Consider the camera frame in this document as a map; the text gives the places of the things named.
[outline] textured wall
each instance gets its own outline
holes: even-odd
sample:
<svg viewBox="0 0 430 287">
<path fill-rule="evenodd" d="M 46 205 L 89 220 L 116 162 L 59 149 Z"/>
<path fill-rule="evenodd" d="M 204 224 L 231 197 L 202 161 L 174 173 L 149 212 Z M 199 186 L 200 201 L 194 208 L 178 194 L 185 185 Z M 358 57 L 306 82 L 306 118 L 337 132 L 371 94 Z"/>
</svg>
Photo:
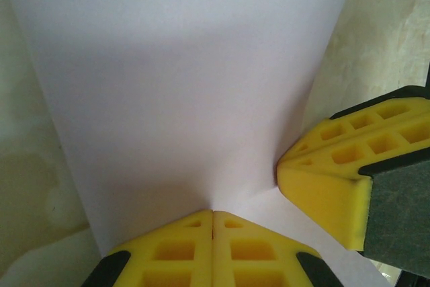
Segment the textured wall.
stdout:
<svg viewBox="0 0 430 287">
<path fill-rule="evenodd" d="M 309 97 L 304 127 L 403 85 L 424 85 L 430 0 L 347 0 Z"/>
<path fill-rule="evenodd" d="M 0 210 L 0 277 L 28 251 L 88 227 L 8 0 L 0 0 Z M 91 234 L 75 235 L 69 242 L 62 242 L 63 251 L 73 254 L 76 251 L 70 251 L 74 248 L 82 248 L 82 252 L 88 252 L 89 261 L 97 259 L 91 241 L 94 245 Z M 55 276 L 64 276 L 59 261 L 64 256 L 52 253 L 41 258 L 39 251 L 32 251 L 19 260 L 20 271 L 12 270 L 0 284 L 23 286 L 28 273 L 28 286 L 65 286 L 54 283 Z M 23 269 L 23 263 L 33 268 L 31 275 Z M 51 268 L 48 275 L 47 263 Z"/>
</svg>

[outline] white paper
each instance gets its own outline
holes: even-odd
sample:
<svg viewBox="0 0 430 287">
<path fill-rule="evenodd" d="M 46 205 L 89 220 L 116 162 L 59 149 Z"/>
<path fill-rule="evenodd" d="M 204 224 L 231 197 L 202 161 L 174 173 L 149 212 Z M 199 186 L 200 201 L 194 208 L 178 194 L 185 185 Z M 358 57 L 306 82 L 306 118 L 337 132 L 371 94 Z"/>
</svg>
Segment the white paper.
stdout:
<svg viewBox="0 0 430 287">
<path fill-rule="evenodd" d="M 306 240 L 346 286 L 385 286 L 264 193 L 343 2 L 12 0 L 103 254 L 215 208 Z"/>
</svg>

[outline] yellow corner piece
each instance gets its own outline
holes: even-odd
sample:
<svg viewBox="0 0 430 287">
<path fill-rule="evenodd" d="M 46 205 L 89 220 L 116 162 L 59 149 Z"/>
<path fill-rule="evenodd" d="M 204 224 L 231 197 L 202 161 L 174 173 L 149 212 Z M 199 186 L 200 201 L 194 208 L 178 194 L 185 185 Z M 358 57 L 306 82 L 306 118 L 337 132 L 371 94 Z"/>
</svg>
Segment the yellow corner piece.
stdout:
<svg viewBox="0 0 430 287">
<path fill-rule="evenodd" d="M 307 245 L 227 212 L 214 212 L 213 287 L 312 287 L 296 254 Z"/>
<path fill-rule="evenodd" d="M 323 120 L 278 162 L 282 194 L 347 249 L 363 250 L 372 179 L 363 166 L 430 147 L 430 101 L 389 99 Z"/>
<path fill-rule="evenodd" d="M 210 287 L 211 210 L 200 211 L 111 251 L 131 253 L 114 287 Z"/>
<path fill-rule="evenodd" d="M 369 177 L 345 179 L 283 165 L 278 167 L 277 176 L 287 199 L 346 249 L 363 250 L 372 189 Z"/>
</svg>

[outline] square cutout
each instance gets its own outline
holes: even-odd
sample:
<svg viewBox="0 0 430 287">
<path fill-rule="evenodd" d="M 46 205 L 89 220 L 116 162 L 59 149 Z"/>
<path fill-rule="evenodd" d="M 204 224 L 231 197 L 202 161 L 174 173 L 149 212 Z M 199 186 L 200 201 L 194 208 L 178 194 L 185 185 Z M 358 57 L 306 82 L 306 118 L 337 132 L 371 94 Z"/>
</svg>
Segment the square cutout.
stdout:
<svg viewBox="0 0 430 287">
<path fill-rule="evenodd" d="M 396 140 L 389 134 L 383 134 L 382 136 L 370 139 L 368 145 L 375 154 L 382 154 L 399 146 Z"/>
<path fill-rule="evenodd" d="M 312 159 L 304 159 L 298 163 L 298 165 L 300 165 L 300 166 L 309 166 L 312 164 L 313 164 Z"/>
<path fill-rule="evenodd" d="M 410 144 L 414 144 L 430 138 L 430 124 L 428 122 L 415 124 L 414 126 L 402 129 L 399 133 Z"/>
<path fill-rule="evenodd" d="M 307 148 L 309 148 L 307 144 L 301 144 L 297 151 L 305 151 Z"/>
<path fill-rule="evenodd" d="M 193 260 L 193 241 L 166 240 L 155 249 L 153 260 Z"/>
<path fill-rule="evenodd" d="M 341 124 L 335 124 L 321 131 L 321 139 L 329 140 L 341 136 L 342 134 L 346 134 L 346 132 L 346 129 Z"/>
<path fill-rule="evenodd" d="M 236 287 L 289 287 L 284 275 L 275 270 L 235 270 Z"/>
<path fill-rule="evenodd" d="M 399 114 L 408 112 L 409 110 L 410 108 L 407 106 L 400 105 L 400 104 L 393 104 L 391 106 L 378 110 L 376 113 L 379 114 L 382 117 L 382 119 L 389 119 L 389 118 L 398 116 Z"/>
<path fill-rule="evenodd" d="M 202 222 L 200 220 L 195 220 L 194 222 L 188 223 L 186 225 L 187 228 L 198 228 L 202 226 Z"/>
<path fill-rule="evenodd" d="M 190 287 L 191 272 L 172 272 L 169 270 L 147 271 L 143 275 L 145 287 Z"/>
<path fill-rule="evenodd" d="M 226 228 L 229 228 L 229 229 L 243 228 L 243 225 L 241 223 L 238 223 L 238 222 L 233 221 L 233 220 L 225 220 L 224 226 Z"/>
<path fill-rule="evenodd" d="M 346 164 L 358 161 L 364 157 L 364 154 L 358 145 L 351 145 L 333 151 L 331 157 L 336 164 Z"/>
<path fill-rule="evenodd" d="M 233 260 L 275 260 L 269 243 L 259 239 L 235 239 L 230 242 Z"/>
<path fill-rule="evenodd" d="M 354 119 L 351 119 L 349 123 L 352 125 L 352 127 L 354 127 L 354 129 L 357 130 L 373 124 L 374 121 L 370 118 L 370 116 L 365 114 L 363 116 L 358 116 Z"/>
</svg>

